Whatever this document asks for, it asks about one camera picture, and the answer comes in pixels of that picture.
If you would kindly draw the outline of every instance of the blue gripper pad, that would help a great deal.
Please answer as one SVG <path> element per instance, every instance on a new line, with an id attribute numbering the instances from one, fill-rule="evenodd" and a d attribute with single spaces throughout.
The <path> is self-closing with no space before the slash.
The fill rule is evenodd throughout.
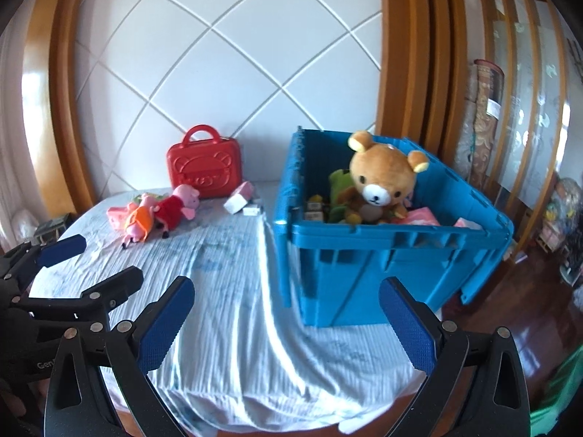
<path id="1" fill-rule="evenodd" d="M 142 373 L 160 367 L 192 309 L 194 295 L 192 281 L 178 276 L 162 297 L 149 304 L 136 319 L 133 337 L 138 344 L 138 366 Z"/>
<path id="2" fill-rule="evenodd" d="M 87 248 L 87 242 L 81 235 L 69 236 L 52 245 L 43 246 L 37 257 L 36 263 L 50 268 L 74 256 L 80 255 Z"/>
<path id="3" fill-rule="evenodd" d="M 403 297 L 391 280 L 385 279 L 378 291 L 378 300 L 413 366 L 429 376 L 437 364 L 435 342 L 413 311 L 415 300 L 403 290 L 408 298 Z"/>

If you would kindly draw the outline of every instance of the silver bolt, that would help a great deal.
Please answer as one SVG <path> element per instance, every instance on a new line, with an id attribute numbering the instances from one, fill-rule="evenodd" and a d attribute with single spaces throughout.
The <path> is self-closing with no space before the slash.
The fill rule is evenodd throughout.
<path id="1" fill-rule="evenodd" d="M 126 333 L 132 328 L 132 323 L 129 320 L 123 320 L 117 325 L 117 331 L 121 333 Z"/>
<path id="2" fill-rule="evenodd" d="M 443 329 L 446 332 L 450 332 L 450 333 L 453 333 L 453 332 L 455 332 L 458 329 L 458 326 L 452 320 L 446 320 L 445 322 L 443 322 L 441 324 L 441 326 L 443 327 Z"/>
<path id="3" fill-rule="evenodd" d="M 506 327 L 500 327 L 498 330 L 498 335 L 502 338 L 510 338 L 510 331 Z"/>
<path id="4" fill-rule="evenodd" d="M 68 328 L 65 330 L 65 338 L 73 338 L 77 336 L 76 328 Z"/>

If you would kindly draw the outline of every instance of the wooden floor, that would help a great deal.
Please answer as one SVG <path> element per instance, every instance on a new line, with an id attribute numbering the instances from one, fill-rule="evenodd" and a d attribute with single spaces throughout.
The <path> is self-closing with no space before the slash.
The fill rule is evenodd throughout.
<path id="1" fill-rule="evenodd" d="M 583 315 L 571 303 L 571 295 L 572 289 L 559 276 L 556 260 L 534 248 L 526 261 L 513 268 L 502 264 L 471 306 L 462 306 L 457 299 L 452 299 L 443 309 L 444 319 L 454 320 L 468 331 L 493 332 L 498 326 L 508 327 L 517 343 L 531 408 L 534 409 L 553 370 L 583 343 Z M 469 376 L 469 373 L 462 374 L 459 386 L 435 429 L 435 436 L 443 435 L 450 427 L 465 395 Z M 388 412 L 352 435 L 384 436 L 411 398 L 400 398 Z M 219 433 L 220 437 L 237 435 L 240 434 Z M 256 432 L 247 435 L 259 437 L 269 434 Z M 343 434 L 336 426 L 331 426 L 278 435 L 339 437 Z"/>

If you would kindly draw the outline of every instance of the blue plastic bin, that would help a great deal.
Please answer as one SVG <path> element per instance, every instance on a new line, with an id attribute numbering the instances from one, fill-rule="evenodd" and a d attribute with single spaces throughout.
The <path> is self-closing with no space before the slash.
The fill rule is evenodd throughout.
<path id="1" fill-rule="evenodd" d="M 293 282 L 304 324 L 317 327 L 386 323 L 378 304 L 384 278 L 395 276 L 416 300 L 437 311 L 457 291 L 470 302 L 512 239 L 514 227 L 482 193 L 435 156 L 418 175 L 413 205 L 429 207 L 443 227 L 323 224 L 304 219 L 306 199 L 329 195 L 328 176 L 348 169 L 350 133 L 303 130 L 293 135 L 276 203 L 274 232 L 281 294 L 291 305 L 289 247 L 299 251 Z M 408 139 L 375 137 L 405 154 Z M 459 217 L 483 230 L 452 227 Z"/>

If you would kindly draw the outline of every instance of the red suitcase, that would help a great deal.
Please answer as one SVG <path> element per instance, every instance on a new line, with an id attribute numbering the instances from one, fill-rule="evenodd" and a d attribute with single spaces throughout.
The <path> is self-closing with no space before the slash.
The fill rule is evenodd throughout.
<path id="1" fill-rule="evenodd" d="M 211 139 L 191 141 L 197 131 Z M 234 138 L 222 138 L 208 125 L 190 128 L 179 144 L 166 154 L 172 188 L 189 184 L 200 191 L 200 198 L 228 197 L 242 182 L 241 149 Z"/>

